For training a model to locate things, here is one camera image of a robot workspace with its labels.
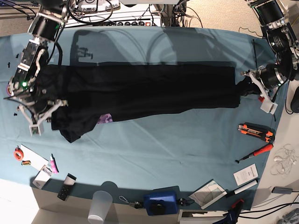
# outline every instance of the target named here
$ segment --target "blue container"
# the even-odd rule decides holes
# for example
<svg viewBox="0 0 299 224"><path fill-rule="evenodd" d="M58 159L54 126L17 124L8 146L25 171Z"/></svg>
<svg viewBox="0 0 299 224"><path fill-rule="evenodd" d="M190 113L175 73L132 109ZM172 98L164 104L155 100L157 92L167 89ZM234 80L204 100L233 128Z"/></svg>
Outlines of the blue container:
<svg viewBox="0 0 299 224"><path fill-rule="evenodd" d="M157 192L144 195L143 205L149 216L178 213L177 195L175 191Z"/></svg>

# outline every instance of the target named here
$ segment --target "black garment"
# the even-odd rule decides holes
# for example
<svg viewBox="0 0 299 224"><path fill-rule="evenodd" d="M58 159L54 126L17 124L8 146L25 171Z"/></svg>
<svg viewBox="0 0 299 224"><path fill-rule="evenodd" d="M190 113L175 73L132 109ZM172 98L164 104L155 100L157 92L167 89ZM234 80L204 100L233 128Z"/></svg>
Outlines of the black garment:
<svg viewBox="0 0 299 224"><path fill-rule="evenodd" d="M73 142L93 130L103 114L113 121L196 108L236 108L233 67L199 64L45 67L37 85L49 99L67 99L52 114L52 129Z"/></svg>

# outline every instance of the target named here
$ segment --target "screwdriver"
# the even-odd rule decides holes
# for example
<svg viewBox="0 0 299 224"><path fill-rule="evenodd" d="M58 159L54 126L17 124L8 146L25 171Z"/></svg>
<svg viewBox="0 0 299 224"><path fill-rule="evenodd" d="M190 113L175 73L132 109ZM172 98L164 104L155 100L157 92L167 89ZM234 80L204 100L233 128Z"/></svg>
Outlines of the screwdriver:
<svg viewBox="0 0 299 224"><path fill-rule="evenodd" d="M265 152L268 152L270 151L271 149L273 148L273 144L272 143L269 143L261 148L259 148L258 150L250 153L249 155L246 155L244 156L242 159L240 160L236 160L236 163L239 163L240 161L243 161L243 160L246 160L246 159L249 159L251 157L254 157L254 156L257 156L259 154L262 154L262 153L265 153Z"/></svg>

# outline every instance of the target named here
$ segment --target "purple fabric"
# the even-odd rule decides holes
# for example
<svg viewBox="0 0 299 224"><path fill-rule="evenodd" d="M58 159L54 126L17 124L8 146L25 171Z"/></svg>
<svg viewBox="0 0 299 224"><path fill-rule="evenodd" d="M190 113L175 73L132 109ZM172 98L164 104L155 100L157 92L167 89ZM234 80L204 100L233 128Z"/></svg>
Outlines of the purple fabric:
<svg viewBox="0 0 299 224"><path fill-rule="evenodd" d="M110 113L107 113L107 114L103 114L100 116L98 124L105 124L105 123L110 123L110 122L113 122L112 116Z"/></svg>

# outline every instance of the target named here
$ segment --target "tape roll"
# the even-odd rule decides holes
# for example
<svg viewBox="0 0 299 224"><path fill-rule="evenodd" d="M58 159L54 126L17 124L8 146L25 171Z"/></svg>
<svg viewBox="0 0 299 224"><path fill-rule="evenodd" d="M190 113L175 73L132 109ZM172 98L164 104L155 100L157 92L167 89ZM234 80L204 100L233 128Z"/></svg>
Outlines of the tape roll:
<svg viewBox="0 0 299 224"><path fill-rule="evenodd" d="M22 161L22 159L24 158L23 151L20 148L16 148L14 151L14 157L16 160Z"/></svg>

